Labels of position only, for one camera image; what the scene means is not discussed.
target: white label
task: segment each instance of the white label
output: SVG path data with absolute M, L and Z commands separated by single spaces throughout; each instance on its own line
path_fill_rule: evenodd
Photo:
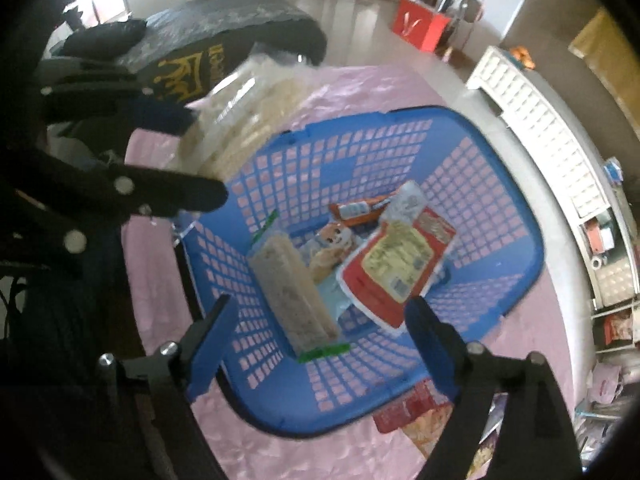
M 369 211 L 370 208 L 366 202 L 354 202 L 352 204 L 341 205 L 338 208 L 340 218 L 342 218 L 343 220 L 349 220 L 351 218 L 366 215 L 367 213 L 369 213 Z

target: red snack package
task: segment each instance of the red snack package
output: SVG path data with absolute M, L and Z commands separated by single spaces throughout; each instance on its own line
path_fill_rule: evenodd
M 373 421 L 380 433 L 391 433 L 429 410 L 448 403 L 449 399 L 436 390 L 431 379 L 423 379 L 407 394 L 374 413 Z
M 367 317 L 404 332 L 404 306 L 426 292 L 456 231 L 426 206 L 420 187 L 402 184 L 380 227 L 338 269 L 342 291 Z

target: red box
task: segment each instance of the red box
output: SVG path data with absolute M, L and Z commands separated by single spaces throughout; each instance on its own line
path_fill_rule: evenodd
M 400 0 L 392 31 L 423 52 L 433 52 L 451 18 L 420 0 Z

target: blue plastic basket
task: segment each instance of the blue plastic basket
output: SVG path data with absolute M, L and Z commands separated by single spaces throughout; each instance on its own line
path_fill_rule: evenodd
M 495 152 L 447 108 L 350 116 L 282 134 L 233 179 L 227 204 L 201 216 L 185 236 L 201 306 L 210 310 L 225 293 L 238 301 L 240 321 L 223 370 L 237 405 L 262 430 L 324 433 L 428 376 L 408 334 L 391 336 L 354 307 L 339 320 L 351 351 L 299 364 L 245 258 L 252 233 L 274 208 L 300 245 L 328 221 L 330 202 L 389 193 L 408 179 L 458 230 L 442 279 L 426 299 L 465 340 L 480 339 L 537 279 L 543 243 Z

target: yellow curtain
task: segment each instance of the yellow curtain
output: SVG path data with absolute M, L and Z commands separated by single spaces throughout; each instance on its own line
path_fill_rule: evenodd
M 640 138 L 640 60 L 605 9 L 587 23 L 569 50 L 585 60 Z

